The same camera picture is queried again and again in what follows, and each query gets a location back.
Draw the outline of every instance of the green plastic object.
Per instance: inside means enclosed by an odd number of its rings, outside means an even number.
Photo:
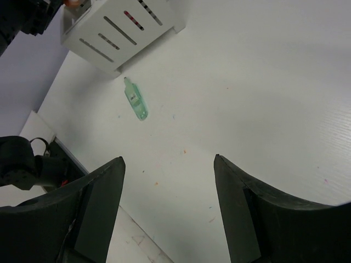
[[[127,99],[138,119],[143,121],[146,119],[149,113],[146,109],[146,104],[142,95],[140,94],[139,88],[135,83],[132,83],[129,78],[124,78],[124,83],[126,85],[124,93],[126,94]]]

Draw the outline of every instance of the white table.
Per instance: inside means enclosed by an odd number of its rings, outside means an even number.
[[[351,199],[351,2],[193,0],[108,79],[69,53],[39,115],[88,169],[127,165],[121,206],[175,262],[229,262],[220,153],[311,201]],[[149,106],[140,122],[123,77]]]

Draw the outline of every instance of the wire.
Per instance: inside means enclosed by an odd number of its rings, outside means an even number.
[[[49,143],[45,139],[43,139],[41,137],[36,137],[36,138],[30,140],[29,142],[32,143],[34,140],[41,140],[43,143],[45,143],[45,151],[44,151],[43,155],[45,155],[46,152],[48,152],[48,155],[50,156]]]

